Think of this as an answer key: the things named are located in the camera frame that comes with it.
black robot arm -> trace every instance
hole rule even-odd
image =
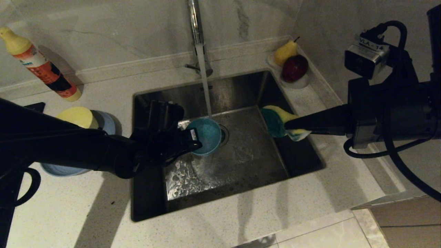
[[[440,8],[429,10],[433,73],[430,81],[420,83],[412,59],[404,50],[407,29],[398,21],[381,23],[360,34],[345,52],[345,66],[362,78],[348,82],[348,103],[285,123],[285,129],[306,129],[312,134],[346,135],[344,150],[355,158],[389,155],[399,171],[427,195],[441,201],[441,194],[420,180],[401,160],[399,151],[431,139],[441,138],[440,82]],[[397,47],[383,42],[389,26],[400,30]],[[369,85],[384,66],[392,73],[380,84]],[[413,140],[395,147],[393,140]],[[350,148],[366,148],[369,143],[384,141],[387,150],[358,154]]]
[[[146,166],[167,166],[178,156],[202,144],[191,130],[178,129],[184,109],[177,104],[147,103],[152,117],[147,128],[130,138],[107,135],[103,130],[75,124],[36,112],[0,98],[0,191],[24,172],[33,178],[29,199],[39,185],[39,175],[28,168],[32,162],[107,171],[132,178]],[[2,203],[14,207],[24,203]]]

water stream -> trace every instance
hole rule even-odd
[[[196,53],[198,54],[199,68],[201,69],[202,85],[204,86],[205,102],[207,103],[208,118],[211,118],[210,94],[208,92],[207,72],[205,69],[204,45],[196,44]]]

yellow lid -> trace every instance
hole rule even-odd
[[[64,98],[68,101],[76,101],[81,97],[81,91],[79,88],[77,88],[77,92],[75,92],[73,95],[69,96],[68,98]]]
[[[82,128],[98,128],[98,122],[93,117],[92,111],[85,107],[73,107],[65,109],[56,117]]]
[[[3,38],[6,50],[11,55],[24,53],[32,46],[30,40],[16,35],[8,27],[0,27],[0,37]]]

sponge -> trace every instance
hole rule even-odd
[[[288,135],[292,141],[300,141],[311,133],[311,131],[305,129],[285,130],[284,124],[290,120],[297,119],[298,116],[290,114],[280,107],[268,105],[260,111],[265,119],[268,132],[273,138],[281,138]]]

cleaning product bottle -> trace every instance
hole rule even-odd
[[[60,70],[49,61],[30,40],[16,35],[8,27],[0,27],[0,37],[3,38],[6,50],[51,90],[68,101],[76,101],[81,97],[77,86],[71,83]]]

